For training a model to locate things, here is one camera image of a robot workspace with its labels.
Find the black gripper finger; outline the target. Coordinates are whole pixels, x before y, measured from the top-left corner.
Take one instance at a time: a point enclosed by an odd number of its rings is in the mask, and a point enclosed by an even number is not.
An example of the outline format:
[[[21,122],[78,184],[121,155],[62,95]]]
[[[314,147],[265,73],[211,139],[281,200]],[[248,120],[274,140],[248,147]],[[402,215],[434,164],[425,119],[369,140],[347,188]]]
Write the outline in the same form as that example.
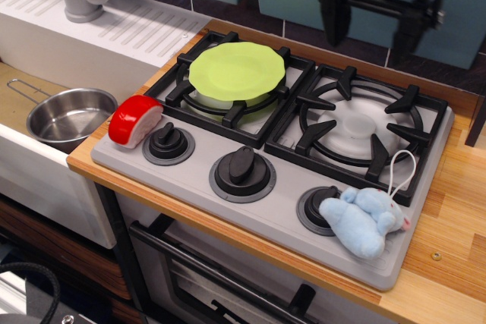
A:
[[[398,26],[393,34],[393,58],[407,58],[418,48],[423,35],[436,26],[437,19],[430,8],[401,8]]]
[[[320,0],[320,12],[327,42],[338,46],[349,31],[351,7],[348,0]]]

